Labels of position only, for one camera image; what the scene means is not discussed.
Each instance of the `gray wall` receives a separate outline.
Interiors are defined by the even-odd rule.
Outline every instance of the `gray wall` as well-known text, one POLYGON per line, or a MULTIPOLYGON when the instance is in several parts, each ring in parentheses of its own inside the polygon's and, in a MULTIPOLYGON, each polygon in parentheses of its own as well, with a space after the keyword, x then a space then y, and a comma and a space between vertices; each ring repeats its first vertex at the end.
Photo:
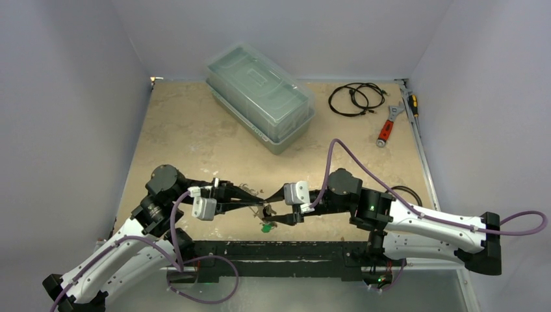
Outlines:
POLYGON ((45 311, 112 226, 150 82, 109 0, 1 0, 0 42, 0 302, 45 311))
POLYGON ((113 0, 151 75, 245 41, 299 78, 409 77, 452 0, 113 0))
MULTIPOLYGON (((550 16, 548 0, 454 1, 413 72, 443 210, 551 216, 550 16)), ((549 311, 550 234, 502 237, 503 275, 473 274, 484 311, 549 311)))

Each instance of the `wooden work surface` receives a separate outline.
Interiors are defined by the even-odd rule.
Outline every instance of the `wooden work surface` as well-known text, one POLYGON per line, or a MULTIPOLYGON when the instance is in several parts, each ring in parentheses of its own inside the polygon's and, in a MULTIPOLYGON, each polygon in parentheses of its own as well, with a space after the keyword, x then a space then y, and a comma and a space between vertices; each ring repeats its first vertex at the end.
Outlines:
MULTIPOLYGON (((158 165, 172 164, 190 179, 210 181, 213 177, 242 185, 243 189, 267 198, 284 183, 306 180, 310 189, 319 189, 326 166, 327 149, 333 138, 341 139, 373 173, 390 186, 406 185, 415 190, 424 207, 431 207, 413 132, 406 113, 394 123, 384 148, 375 142, 389 115, 388 105, 402 99, 397 84, 379 84, 390 96, 376 114, 347 118, 332 112, 327 98, 342 83, 309 83, 316 95, 316 116, 306 134, 280 155, 271 154, 232 116, 215 102, 206 83, 161 82, 155 85, 142 132, 130 167, 115 229, 146 195, 145 184, 158 165)), ((380 97, 362 89, 371 105, 380 97)), ((341 111, 355 112, 348 92, 333 97, 341 111)), ((363 186, 383 190, 335 147, 332 170, 345 168, 363 180, 363 186)), ((405 194, 406 200, 414 199, 405 194)), ((278 214, 289 213, 283 202, 272 205, 278 214)), ((365 241, 367 233, 348 223, 349 214, 305 218, 291 227, 279 225, 269 233, 255 216, 256 208, 243 208, 214 221, 192 218, 191 206, 181 205, 185 215, 177 223, 196 240, 239 241, 365 241)))

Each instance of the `black cable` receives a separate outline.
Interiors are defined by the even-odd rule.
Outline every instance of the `black cable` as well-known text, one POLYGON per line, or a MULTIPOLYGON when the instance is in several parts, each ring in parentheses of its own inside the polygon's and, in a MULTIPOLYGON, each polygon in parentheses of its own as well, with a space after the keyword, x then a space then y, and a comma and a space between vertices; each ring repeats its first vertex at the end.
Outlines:
POLYGON ((402 190, 410 195, 412 195, 415 198, 415 201, 417 202, 418 206, 423 206, 423 201, 421 201, 421 197, 411 188, 405 186, 405 185, 396 185, 395 187, 391 187, 392 190, 402 190))
POLYGON ((375 112, 374 109, 376 109, 377 107, 384 104, 385 95, 388 96, 389 94, 374 83, 349 83, 349 84, 345 84, 344 86, 340 86, 340 87, 334 89, 333 93, 331 93, 331 95, 327 99, 327 102, 329 103, 329 108, 333 112, 336 112, 337 114, 345 116, 345 117, 356 117, 356 116, 360 116, 360 115, 365 115, 367 112, 375 112), (345 89, 345 88, 348 89, 348 93, 350 94, 350 101, 352 102, 352 104, 354 104, 354 106, 361 109, 362 110, 361 112, 358 112, 358 113, 339 112, 333 106, 333 104, 331 103, 331 101, 333 100, 333 96, 337 92, 339 92, 339 91, 341 91, 342 89, 345 89), (374 105, 374 106, 369 106, 369 99, 367 98, 367 96, 363 92, 361 92, 359 90, 361 88, 370 88, 371 90, 375 91, 375 93, 379 94, 381 96, 381 101, 379 102, 379 104, 374 105), (365 99, 365 102, 366 102, 365 106, 362 106, 362 105, 358 104, 358 102, 356 101, 356 93, 360 93, 363 96, 363 98, 365 99))

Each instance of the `screwdriver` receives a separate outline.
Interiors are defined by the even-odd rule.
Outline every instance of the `screwdriver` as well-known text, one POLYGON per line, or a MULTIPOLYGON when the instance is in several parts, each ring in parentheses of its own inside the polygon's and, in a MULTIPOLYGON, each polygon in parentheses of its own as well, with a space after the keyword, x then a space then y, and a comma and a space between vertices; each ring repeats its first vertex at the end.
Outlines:
POLYGON ((409 108, 411 109, 411 112, 413 113, 413 118, 415 119, 415 126, 417 126, 417 132, 419 132, 419 135, 421 135, 421 132, 419 131, 419 110, 417 107, 417 97, 414 94, 411 94, 407 98, 407 104, 409 105, 409 108))

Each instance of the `red wrench handle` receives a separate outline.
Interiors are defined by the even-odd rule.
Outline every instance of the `red wrench handle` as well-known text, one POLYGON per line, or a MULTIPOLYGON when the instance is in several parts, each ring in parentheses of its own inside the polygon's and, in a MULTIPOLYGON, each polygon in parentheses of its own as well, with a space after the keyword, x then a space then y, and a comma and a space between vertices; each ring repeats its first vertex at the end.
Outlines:
POLYGON ((385 122, 385 125, 383 126, 383 128, 381 129, 381 133, 379 134, 379 140, 386 142, 389 139, 393 125, 394 125, 394 122, 390 120, 387 120, 387 122, 385 122))

